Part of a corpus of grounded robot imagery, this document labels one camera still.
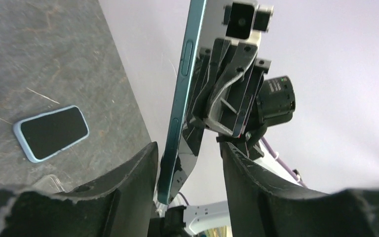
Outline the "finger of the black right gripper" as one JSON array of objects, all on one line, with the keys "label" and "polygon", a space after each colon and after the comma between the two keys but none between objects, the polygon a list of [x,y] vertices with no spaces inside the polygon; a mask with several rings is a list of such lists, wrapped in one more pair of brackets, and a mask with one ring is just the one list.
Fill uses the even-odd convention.
[{"label": "finger of the black right gripper", "polygon": [[196,58],[190,86],[190,128],[238,128],[235,108],[239,73],[234,57],[237,46],[228,39],[217,38],[212,48],[201,48]]},{"label": "finger of the black right gripper", "polygon": [[[238,67],[248,67],[250,63],[256,60],[257,54],[258,54],[258,47],[255,44],[249,44],[249,43],[241,43],[237,46],[236,55],[234,57],[235,64],[237,65],[235,72],[239,73],[239,75],[236,77],[238,81],[236,81],[232,88],[236,89],[236,106],[235,108],[238,109],[241,105],[241,97],[242,97],[242,84],[241,84],[241,76],[242,73],[238,71]],[[207,128],[211,131],[217,132],[221,135],[225,135],[228,137],[238,137],[238,131],[239,128]]]}]

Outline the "black smartphone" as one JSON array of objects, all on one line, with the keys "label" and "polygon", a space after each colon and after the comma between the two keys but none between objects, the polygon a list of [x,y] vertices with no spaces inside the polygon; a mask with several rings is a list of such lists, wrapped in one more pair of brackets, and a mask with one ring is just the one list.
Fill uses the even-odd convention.
[{"label": "black smartphone", "polygon": [[192,0],[182,44],[165,151],[160,164],[157,200],[169,205],[195,168],[204,128],[191,124],[192,108],[204,83],[201,66],[207,65],[216,38],[223,38],[222,24],[230,0]]}]

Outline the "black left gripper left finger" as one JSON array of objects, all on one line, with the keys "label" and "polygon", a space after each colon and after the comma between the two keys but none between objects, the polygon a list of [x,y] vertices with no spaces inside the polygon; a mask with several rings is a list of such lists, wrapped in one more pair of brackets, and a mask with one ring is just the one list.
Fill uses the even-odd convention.
[{"label": "black left gripper left finger", "polygon": [[158,146],[69,193],[0,185],[0,237],[145,237],[153,207]]}]

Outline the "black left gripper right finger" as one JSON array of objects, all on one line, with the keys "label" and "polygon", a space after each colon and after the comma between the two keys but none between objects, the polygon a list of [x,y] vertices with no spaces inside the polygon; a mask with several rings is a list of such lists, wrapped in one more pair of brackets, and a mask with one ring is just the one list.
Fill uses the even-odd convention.
[{"label": "black left gripper right finger", "polygon": [[379,189],[325,194],[293,184],[220,144],[235,237],[379,237]]}]

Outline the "clear magsafe phone case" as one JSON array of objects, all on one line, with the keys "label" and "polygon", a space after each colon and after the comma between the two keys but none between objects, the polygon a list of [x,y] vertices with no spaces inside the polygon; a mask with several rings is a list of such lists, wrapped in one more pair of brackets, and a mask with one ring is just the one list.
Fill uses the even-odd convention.
[{"label": "clear magsafe phone case", "polygon": [[35,182],[32,187],[51,194],[65,192],[65,189],[63,188],[60,180],[54,174],[43,176],[41,179]]}]

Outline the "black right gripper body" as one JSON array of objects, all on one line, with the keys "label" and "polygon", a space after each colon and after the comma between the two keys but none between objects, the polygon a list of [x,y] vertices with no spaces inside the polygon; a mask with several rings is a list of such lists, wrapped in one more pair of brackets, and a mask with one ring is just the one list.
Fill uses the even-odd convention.
[{"label": "black right gripper body", "polygon": [[255,144],[271,126],[289,122],[296,109],[292,83],[288,76],[264,79],[264,61],[238,67],[242,73],[242,97],[238,111],[238,142]]}]

